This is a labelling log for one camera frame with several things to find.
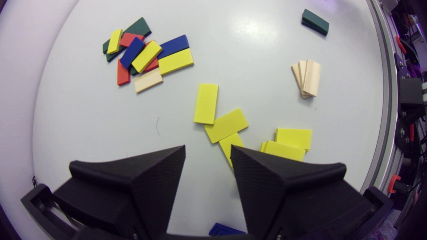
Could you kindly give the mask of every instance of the yellow block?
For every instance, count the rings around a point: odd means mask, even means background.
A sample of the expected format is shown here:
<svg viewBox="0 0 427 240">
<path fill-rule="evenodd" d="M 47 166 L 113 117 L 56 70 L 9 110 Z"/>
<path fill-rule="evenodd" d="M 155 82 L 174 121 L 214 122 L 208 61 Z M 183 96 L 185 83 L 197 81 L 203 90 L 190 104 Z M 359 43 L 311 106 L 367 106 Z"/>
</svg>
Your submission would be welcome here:
<svg viewBox="0 0 427 240">
<path fill-rule="evenodd" d="M 213 124 L 215 120 L 218 85 L 199 84 L 193 122 Z"/>
<path fill-rule="evenodd" d="M 262 142 L 262 143 L 261 143 L 260 152 L 265 152 L 265 150 L 266 150 L 266 144 L 267 144 L 267 143 L 265 143 L 265 142 Z"/>
<path fill-rule="evenodd" d="M 162 51 L 162 48 L 155 42 L 151 41 L 148 45 L 142 50 L 142 52 L 133 60 L 132 66 L 141 73 L 144 69 L 150 64 L 153 59 L 159 55 Z"/>
<path fill-rule="evenodd" d="M 193 65 L 193 57 L 189 48 L 159 59 L 160 74 L 171 73 L 183 67 Z"/>
<path fill-rule="evenodd" d="M 267 141 L 266 149 L 264 152 L 278 157 L 292 159 L 300 162 L 302 162 L 302 159 L 304 159 L 305 155 L 305 150 L 273 141 Z"/>
<path fill-rule="evenodd" d="M 117 29 L 111 33 L 110 43 L 108 44 L 107 54 L 117 53 L 119 50 L 119 43 L 122 39 L 122 30 Z"/>
<path fill-rule="evenodd" d="M 205 130 L 212 143 L 216 143 L 231 134 L 249 126 L 240 108 L 217 118 L 213 125 L 206 124 Z"/>
<path fill-rule="evenodd" d="M 244 147 L 238 133 L 234 133 L 231 136 L 228 136 L 222 139 L 221 141 L 219 141 L 219 145 L 221 146 L 222 151 L 224 152 L 225 157 L 227 158 L 231 168 L 233 168 L 233 164 L 231 163 L 231 159 L 230 159 L 232 144 L 235 146 Z"/>
<path fill-rule="evenodd" d="M 310 151 L 311 129 L 277 129 L 276 142 Z"/>
<path fill-rule="evenodd" d="M 139 93 L 162 82 L 163 78 L 160 75 L 160 70 L 159 68 L 156 68 L 138 78 L 135 78 L 135 92 Z"/>
</svg>

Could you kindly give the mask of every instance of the red block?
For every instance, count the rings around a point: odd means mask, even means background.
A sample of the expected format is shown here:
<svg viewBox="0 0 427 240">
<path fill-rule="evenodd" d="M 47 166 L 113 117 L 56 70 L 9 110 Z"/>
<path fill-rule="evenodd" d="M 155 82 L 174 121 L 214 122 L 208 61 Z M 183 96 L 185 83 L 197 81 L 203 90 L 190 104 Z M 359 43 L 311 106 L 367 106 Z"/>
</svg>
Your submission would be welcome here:
<svg viewBox="0 0 427 240">
<path fill-rule="evenodd" d="M 156 69 L 159 67 L 159 60 L 155 58 L 148 66 L 145 68 L 144 72 L 149 72 L 153 69 Z"/>
<path fill-rule="evenodd" d="M 127 32 L 127 33 L 123 34 L 122 39 L 120 40 L 119 44 L 120 44 L 120 46 L 129 47 L 129 45 L 131 44 L 131 42 L 135 38 L 139 38 L 141 41 L 144 41 L 144 39 L 145 39 L 144 36 L 136 35 L 136 34 L 132 34 L 132 33 Z"/>
<path fill-rule="evenodd" d="M 120 63 L 120 59 L 117 61 L 117 85 L 121 86 L 131 82 L 131 74 L 129 71 Z"/>
</svg>

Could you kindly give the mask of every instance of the red plastic part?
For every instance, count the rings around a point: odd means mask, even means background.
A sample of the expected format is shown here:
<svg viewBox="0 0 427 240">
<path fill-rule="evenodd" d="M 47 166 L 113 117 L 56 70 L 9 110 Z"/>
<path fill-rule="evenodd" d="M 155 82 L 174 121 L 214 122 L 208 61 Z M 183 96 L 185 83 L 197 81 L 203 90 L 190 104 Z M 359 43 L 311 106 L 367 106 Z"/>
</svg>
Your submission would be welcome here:
<svg viewBox="0 0 427 240">
<path fill-rule="evenodd" d="M 393 190 L 393 187 L 395 185 L 396 180 L 400 180 L 400 179 L 401 178 L 398 175 L 393 175 L 392 176 L 392 179 L 390 180 L 390 183 L 389 183 L 389 187 L 387 188 L 387 191 L 389 193 L 396 193 L 396 190 Z"/>
<path fill-rule="evenodd" d="M 159 60 L 155 58 L 148 66 L 144 69 L 144 72 L 149 72 L 155 68 L 159 67 Z"/>
<path fill-rule="evenodd" d="M 406 49 L 403 47 L 402 43 L 400 42 L 399 35 L 396 35 L 396 42 L 398 43 L 398 46 L 402 50 L 403 54 L 406 54 Z"/>
<path fill-rule="evenodd" d="M 141 41 L 144 41 L 144 39 L 145 39 L 144 36 L 126 32 L 125 34 L 123 34 L 122 39 L 120 40 L 119 44 L 120 44 L 120 46 L 129 47 L 129 45 L 132 43 L 132 41 L 135 38 L 139 38 Z"/>
<path fill-rule="evenodd" d="M 414 124 L 409 125 L 409 141 L 414 141 Z"/>
<path fill-rule="evenodd" d="M 117 85 L 121 86 L 131 82 L 131 74 L 121 63 L 117 61 Z"/>
</svg>

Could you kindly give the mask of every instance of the stack of wooden blocks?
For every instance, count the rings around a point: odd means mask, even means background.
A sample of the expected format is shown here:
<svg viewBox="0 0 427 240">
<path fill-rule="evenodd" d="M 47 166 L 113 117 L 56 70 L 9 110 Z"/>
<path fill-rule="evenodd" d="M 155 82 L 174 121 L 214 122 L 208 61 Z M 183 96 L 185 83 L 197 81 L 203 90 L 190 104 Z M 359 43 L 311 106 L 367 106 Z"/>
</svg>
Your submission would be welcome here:
<svg viewBox="0 0 427 240">
<path fill-rule="evenodd" d="M 302 98 L 316 97 L 319 93 L 320 64 L 308 59 L 292 65 L 291 69 Z"/>
</svg>

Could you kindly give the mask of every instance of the metal frame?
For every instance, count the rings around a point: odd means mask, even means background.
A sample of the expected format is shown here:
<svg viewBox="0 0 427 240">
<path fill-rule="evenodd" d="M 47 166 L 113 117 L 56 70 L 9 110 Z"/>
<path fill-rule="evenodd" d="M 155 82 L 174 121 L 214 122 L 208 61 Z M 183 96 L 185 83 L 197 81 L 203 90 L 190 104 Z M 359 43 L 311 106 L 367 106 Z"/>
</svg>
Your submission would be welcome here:
<svg viewBox="0 0 427 240">
<path fill-rule="evenodd" d="M 375 186 L 384 194 L 388 194 L 386 190 L 388 179 L 398 171 L 403 159 L 401 151 L 394 144 L 398 118 L 397 70 L 394 60 L 394 52 L 397 48 L 380 3 L 377 0 L 366 0 L 366 2 L 374 19 L 380 44 L 384 93 L 377 146 L 360 192 L 363 193 L 368 187 Z"/>
</svg>

